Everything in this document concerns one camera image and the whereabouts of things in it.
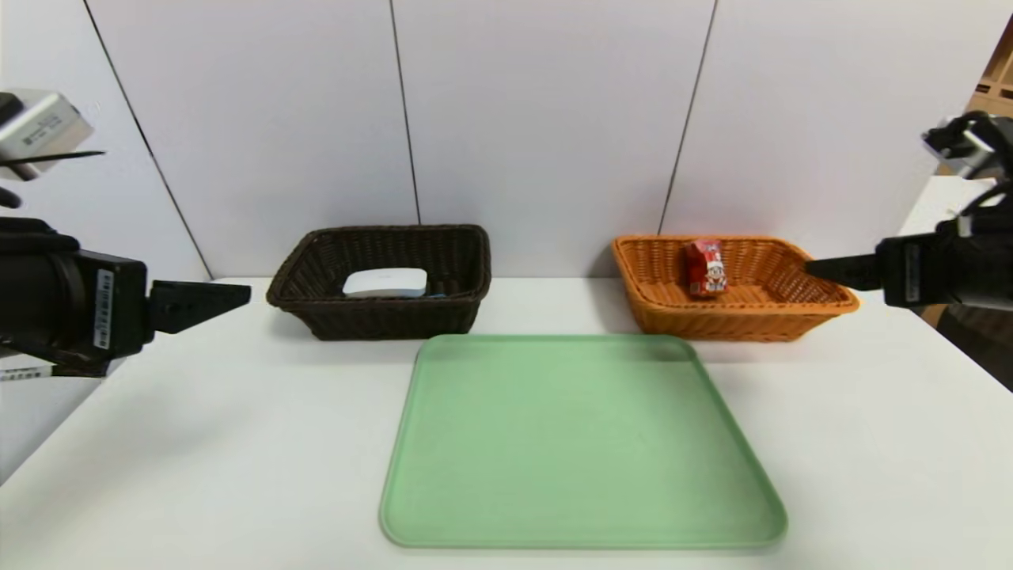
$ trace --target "plastic tray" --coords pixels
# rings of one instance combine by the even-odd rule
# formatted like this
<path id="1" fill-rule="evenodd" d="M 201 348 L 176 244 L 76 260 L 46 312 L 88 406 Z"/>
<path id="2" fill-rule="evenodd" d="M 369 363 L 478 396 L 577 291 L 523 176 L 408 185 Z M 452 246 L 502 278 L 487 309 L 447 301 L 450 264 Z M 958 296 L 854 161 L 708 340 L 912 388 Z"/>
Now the plastic tray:
<path id="1" fill-rule="evenodd" d="M 418 353 L 380 514 L 427 548 L 733 549 L 787 515 L 665 336 L 442 336 Z"/>

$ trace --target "red carton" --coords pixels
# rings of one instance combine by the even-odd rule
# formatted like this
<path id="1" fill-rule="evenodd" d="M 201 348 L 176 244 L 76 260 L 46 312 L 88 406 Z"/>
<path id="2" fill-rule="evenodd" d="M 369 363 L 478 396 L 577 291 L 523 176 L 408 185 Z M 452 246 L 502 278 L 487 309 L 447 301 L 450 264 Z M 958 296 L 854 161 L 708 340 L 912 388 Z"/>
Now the red carton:
<path id="1" fill-rule="evenodd" d="M 714 298 L 728 288 L 721 260 L 721 242 L 717 239 L 697 239 L 686 245 L 686 272 L 690 295 Z"/>

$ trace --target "panel seam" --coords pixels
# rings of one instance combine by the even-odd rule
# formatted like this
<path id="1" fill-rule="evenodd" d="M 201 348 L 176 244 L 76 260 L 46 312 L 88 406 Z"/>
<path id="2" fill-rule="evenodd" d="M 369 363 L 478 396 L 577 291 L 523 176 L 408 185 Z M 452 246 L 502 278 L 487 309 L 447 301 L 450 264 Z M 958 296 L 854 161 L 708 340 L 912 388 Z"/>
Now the panel seam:
<path id="1" fill-rule="evenodd" d="M 710 46 L 710 32 L 714 28 L 714 18 L 717 15 L 717 3 L 710 9 L 710 22 L 707 23 L 707 34 L 703 38 L 703 50 L 700 53 L 700 66 L 697 68 L 697 76 L 693 82 L 693 92 L 690 94 L 690 104 L 686 109 L 686 121 L 683 124 L 683 134 L 679 138 L 679 150 L 676 151 L 676 163 L 672 167 L 672 177 L 669 178 L 669 192 L 665 195 L 665 206 L 661 208 L 661 221 L 657 224 L 657 234 L 661 234 L 665 227 L 665 216 L 669 213 L 669 201 L 672 199 L 672 190 L 676 185 L 676 172 L 679 171 L 679 160 L 683 157 L 683 149 L 686 147 L 686 134 L 690 130 L 690 117 L 693 116 L 693 105 L 696 103 L 697 89 L 700 88 L 700 77 L 703 75 L 704 61 L 707 58 L 707 48 Z"/>
<path id="2" fill-rule="evenodd" d="M 418 203 L 418 182 L 415 179 L 415 156 L 411 149 L 411 128 L 408 126 L 408 99 L 404 95 L 404 73 L 401 71 L 401 47 L 397 40 L 397 18 L 394 15 L 394 0 L 390 5 L 390 26 L 394 32 L 394 57 L 397 59 L 397 80 L 401 85 L 401 108 L 404 110 L 404 135 L 408 140 L 408 165 L 411 167 L 411 188 L 415 193 L 415 219 L 422 223 L 422 209 Z"/>
<path id="3" fill-rule="evenodd" d="M 215 278 L 215 273 L 212 272 L 211 266 L 208 265 L 208 260 L 204 257 L 204 252 L 201 251 L 201 246 L 198 245 L 197 239 L 193 237 L 193 232 L 190 230 L 189 224 L 186 223 L 186 218 L 183 216 L 182 210 L 179 209 L 179 202 L 176 201 L 176 196 L 172 193 L 172 188 L 169 187 L 168 180 L 165 179 L 165 173 L 162 171 L 162 166 L 158 163 L 158 159 L 155 158 L 155 153 L 151 149 L 148 137 L 144 134 L 144 129 L 141 128 L 141 121 L 138 120 L 137 113 L 134 112 L 134 105 L 131 104 L 130 97 L 127 96 L 127 90 L 124 88 L 124 83 L 120 79 L 120 73 L 116 72 L 116 66 L 112 64 L 112 58 L 109 56 L 109 50 L 105 47 L 105 40 L 102 39 L 102 33 L 98 30 L 98 24 L 95 22 L 95 16 L 91 13 L 91 6 L 88 5 L 88 0 L 81 1 L 84 3 L 84 9 L 88 11 L 88 19 L 91 20 L 91 26 L 95 29 L 95 36 L 98 37 L 98 44 L 102 47 L 102 53 L 105 54 L 105 61 L 108 62 L 109 69 L 112 70 L 112 77 L 116 80 L 116 85 L 120 87 L 120 93 L 127 102 L 127 108 L 130 110 L 131 116 L 134 117 L 134 125 L 137 126 L 137 132 L 141 134 L 141 140 L 144 141 L 144 146 L 148 149 L 148 155 L 151 156 L 151 161 L 155 164 L 155 170 L 158 171 L 158 176 L 162 180 L 162 185 L 165 187 L 166 193 L 169 194 L 172 207 L 176 209 L 176 215 L 179 216 L 179 220 L 183 223 L 183 229 L 186 230 L 186 235 L 189 236 L 190 242 L 193 243 L 193 249 L 197 251 L 197 255 L 201 259 L 201 264 L 204 265 L 204 270 L 208 273 L 210 278 Z"/>

